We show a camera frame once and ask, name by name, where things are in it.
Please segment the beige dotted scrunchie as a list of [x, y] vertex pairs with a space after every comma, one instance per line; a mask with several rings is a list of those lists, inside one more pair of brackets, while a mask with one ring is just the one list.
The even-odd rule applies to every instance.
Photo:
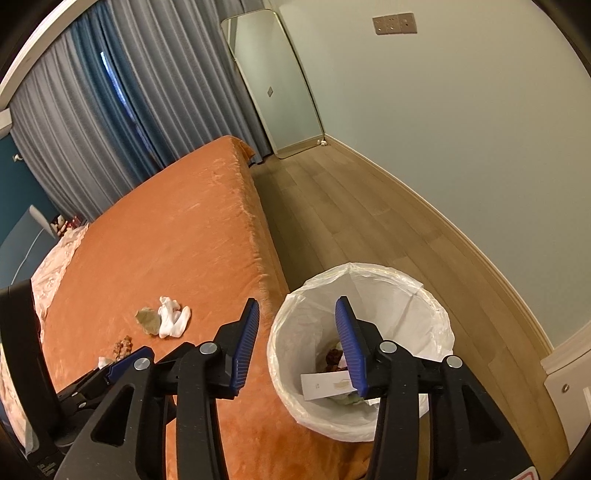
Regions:
[[113, 360], [118, 362], [132, 352], [133, 344], [132, 338], [128, 335], [124, 336], [121, 340], [117, 341], [113, 347]]

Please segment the olive beige sock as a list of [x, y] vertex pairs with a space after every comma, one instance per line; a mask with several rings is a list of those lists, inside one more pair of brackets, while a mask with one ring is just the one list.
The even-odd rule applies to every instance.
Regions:
[[161, 317], [157, 311], [151, 308], [142, 308], [135, 313], [135, 319], [145, 334], [159, 335]]

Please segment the white glove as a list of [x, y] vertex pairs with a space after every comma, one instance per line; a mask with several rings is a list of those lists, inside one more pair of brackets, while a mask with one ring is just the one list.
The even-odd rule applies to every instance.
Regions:
[[180, 338], [190, 321], [190, 306], [181, 306], [176, 300], [167, 296], [159, 298], [160, 307], [157, 313], [160, 317], [158, 336], [161, 339], [171, 337]]

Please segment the white cutlery paper wrapper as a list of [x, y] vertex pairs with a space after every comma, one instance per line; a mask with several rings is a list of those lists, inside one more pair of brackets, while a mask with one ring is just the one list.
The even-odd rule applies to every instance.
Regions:
[[301, 374], [301, 390], [305, 401], [348, 395], [356, 392], [346, 370]]

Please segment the white tissue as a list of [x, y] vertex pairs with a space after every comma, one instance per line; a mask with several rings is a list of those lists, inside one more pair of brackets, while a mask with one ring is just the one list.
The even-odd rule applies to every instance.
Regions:
[[114, 363], [114, 360], [108, 357], [100, 356], [97, 360], [97, 368], [103, 369]]

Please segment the dark red scrunchie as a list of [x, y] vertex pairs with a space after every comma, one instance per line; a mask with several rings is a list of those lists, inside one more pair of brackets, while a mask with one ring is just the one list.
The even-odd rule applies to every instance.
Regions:
[[346, 370], [346, 367], [342, 367], [342, 350], [337, 348], [329, 350], [325, 355], [325, 372], [336, 372]]

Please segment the white lined trash bin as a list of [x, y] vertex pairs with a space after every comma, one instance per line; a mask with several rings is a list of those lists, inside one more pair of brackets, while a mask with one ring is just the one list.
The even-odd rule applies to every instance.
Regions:
[[344, 442], [373, 441], [380, 399], [393, 383], [387, 361], [407, 367], [452, 355], [445, 308], [406, 273], [346, 263], [287, 295], [266, 356], [276, 394], [297, 424]]

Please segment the pink floral pillow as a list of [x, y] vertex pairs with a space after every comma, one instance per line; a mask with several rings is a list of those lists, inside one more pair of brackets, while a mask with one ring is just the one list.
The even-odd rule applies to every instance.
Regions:
[[[32, 280], [34, 306], [40, 326], [40, 341], [44, 339], [48, 310], [88, 227], [89, 225], [84, 225], [67, 230], [57, 244], [39, 261], [36, 261], [33, 259], [35, 248], [41, 246], [43, 236], [47, 234], [44, 229], [39, 228], [35, 231], [35, 236], [16, 264], [14, 271], [6, 274], [8, 286], [15, 285], [21, 280]], [[39, 441], [18, 398], [4, 348], [1, 348], [1, 406], [4, 409], [8, 430], [16, 438], [17, 447], [26, 454], [37, 449]]]

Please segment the blue padded headboard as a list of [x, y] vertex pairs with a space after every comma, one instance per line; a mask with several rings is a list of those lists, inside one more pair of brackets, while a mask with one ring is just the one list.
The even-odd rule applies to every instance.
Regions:
[[49, 222], [30, 205], [1, 245], [0, 287], [30, 279], [57, 243]]

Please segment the orange bed blanket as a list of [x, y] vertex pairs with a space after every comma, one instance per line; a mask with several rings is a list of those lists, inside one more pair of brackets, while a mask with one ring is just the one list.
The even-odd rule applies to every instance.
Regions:
[[42, 348], [63, 389], [128, 335], [157, 357], [177, 346], [143, 332], [135, 313], [162, 296], [190, 306], [183, 340], [211, 340], [250, 298], [260, 324], [245, 388], [218, 403], [233, 479], [360, 479], [368, 443], [342, 443], [298, 425], [270, 379], [266, 344], [287, 296], [263, 207], [249, 172], [252, 150], [224, 136], [166, 167], [88, 228], [45, 320]]

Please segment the white cabinet door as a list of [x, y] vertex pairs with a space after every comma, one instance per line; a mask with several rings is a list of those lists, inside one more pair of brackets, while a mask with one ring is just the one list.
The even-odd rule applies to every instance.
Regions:
[[590, 323], [541, 361], [544, 385], [558, 413], [572, 453], [590, 426]]

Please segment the grey blue curtains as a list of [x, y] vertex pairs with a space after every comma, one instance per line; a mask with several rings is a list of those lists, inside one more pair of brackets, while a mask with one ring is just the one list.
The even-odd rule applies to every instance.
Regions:
[[226, 135], [270, 154], [221, 23], [259, 1], [99, 1], [12, 97], [12, 138], [63, 214], [94, 220], [156, 173]]

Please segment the gold framed standing mirror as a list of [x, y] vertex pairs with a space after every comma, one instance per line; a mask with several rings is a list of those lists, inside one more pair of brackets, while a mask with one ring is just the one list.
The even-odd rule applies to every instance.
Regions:
[[321, 145], [322, 121], [283, 23], [270, 9], [221, 21], [226, 44], [277, 158]]

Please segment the wall socket plate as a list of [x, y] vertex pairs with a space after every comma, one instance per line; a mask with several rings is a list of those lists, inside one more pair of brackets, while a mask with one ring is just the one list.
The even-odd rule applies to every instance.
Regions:
[[412, 12], [377, 16], [373, 18], [377, 35], [417, 34], [418, 27]]

